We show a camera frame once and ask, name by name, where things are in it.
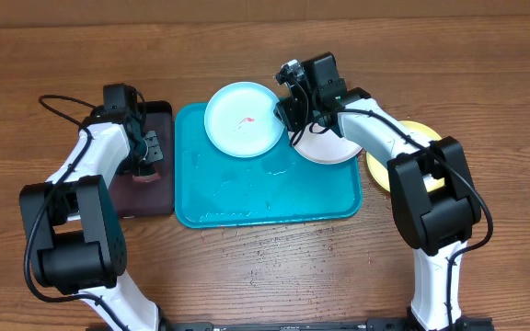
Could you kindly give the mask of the pink green sponge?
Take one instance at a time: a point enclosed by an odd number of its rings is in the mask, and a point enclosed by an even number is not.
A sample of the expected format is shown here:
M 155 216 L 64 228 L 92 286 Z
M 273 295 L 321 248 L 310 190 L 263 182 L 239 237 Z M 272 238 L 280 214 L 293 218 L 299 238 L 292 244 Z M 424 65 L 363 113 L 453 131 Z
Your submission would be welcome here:
M 153 173 L 150 175 L 140 175 L 140 176 L 133 176 L 132 181 L 136 183 L 150 183 L 154 182 L 158 179 L 160 179 L 161 176 L 158 173 Z

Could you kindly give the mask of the white plate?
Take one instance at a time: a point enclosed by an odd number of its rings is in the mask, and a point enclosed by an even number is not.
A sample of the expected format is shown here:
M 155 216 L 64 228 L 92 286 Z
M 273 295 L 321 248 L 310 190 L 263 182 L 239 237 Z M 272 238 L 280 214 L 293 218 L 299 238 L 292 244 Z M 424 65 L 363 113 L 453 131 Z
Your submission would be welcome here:
M 309 161 L 335 165 L 352 159 L 363 149 L 357 143 L 340 138 L 333 131 L 322 131 L 323 128 L 317 124 L 312 131 L 306 128 L 294 146 L 295 151 Z

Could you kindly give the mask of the light blue plate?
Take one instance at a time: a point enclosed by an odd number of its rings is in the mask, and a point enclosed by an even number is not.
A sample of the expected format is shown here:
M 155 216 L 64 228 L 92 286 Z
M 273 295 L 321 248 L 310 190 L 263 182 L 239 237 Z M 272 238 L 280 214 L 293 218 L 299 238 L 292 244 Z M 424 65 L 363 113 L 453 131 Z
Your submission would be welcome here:
M 236 82 L 222 87 L 209 100 L 204 129 L 221 152 L 238 158 L 265 154 L 285 130 L 275 115 L 278 97 L 266 86 Z

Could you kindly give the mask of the yellow plate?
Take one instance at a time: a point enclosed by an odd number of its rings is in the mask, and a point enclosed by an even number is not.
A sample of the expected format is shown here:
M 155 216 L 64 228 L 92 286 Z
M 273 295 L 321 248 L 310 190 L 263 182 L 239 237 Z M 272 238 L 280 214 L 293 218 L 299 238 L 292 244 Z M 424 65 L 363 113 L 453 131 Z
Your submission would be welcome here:
M 406 126 L 408 129 L 412 130 L 414 133 L 421 133 L 429 137 L 431 140 L 438 141 L 442 139 L 439 133 L 422 123 L 411 120 L 402 120 L 400 123 Z M 390 191 L 387 169 L 369 153 L 365 154 L 365 159 L 367 169 L 374 181 L 384 190 Z M 427 191 L 432 192 L 438 188 L 443 187 L 444 180 L 442 178 L 434 179 L 431 176 L 427 176 L 424 178 L 424 184 Z

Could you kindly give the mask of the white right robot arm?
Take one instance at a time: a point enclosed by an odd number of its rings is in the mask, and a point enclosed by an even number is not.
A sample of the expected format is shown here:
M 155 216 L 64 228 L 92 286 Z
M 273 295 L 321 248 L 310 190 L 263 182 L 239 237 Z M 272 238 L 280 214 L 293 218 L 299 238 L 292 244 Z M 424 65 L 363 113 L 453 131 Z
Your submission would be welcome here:
M 414 294 L 407 314 L 368 319 L 368 330 L 491 330 L 458 303 L 462 256 L 473 227 L 490 212 L 477 193 L 465 152 L 452 137 L 435 141 L 400 124 L 369 93 L 341 78 L 277 74 L 290 97 L 276 111 L 291 129 L 321 124 L 360 145 L 387 170 L 397 230 L 413 250 Z

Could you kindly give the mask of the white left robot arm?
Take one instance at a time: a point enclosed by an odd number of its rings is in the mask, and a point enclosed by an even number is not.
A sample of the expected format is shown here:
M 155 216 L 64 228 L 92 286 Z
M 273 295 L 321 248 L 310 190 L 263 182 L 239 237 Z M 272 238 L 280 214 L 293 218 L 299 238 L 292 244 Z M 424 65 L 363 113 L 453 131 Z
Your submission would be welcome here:
M 125 238 L 109 188 L 116 176 L 156 174 L 164 155 L 149 124 L 171 119 L 172 107 L 114 84 L 104 86 L 102 104 L 90 110 L 76 122 L 78 141 L 63 165 L 19 193 L 25 282 L 42 302 L 85 302 L 112 330 L 169 330 L 160 306 L 126 270 Z

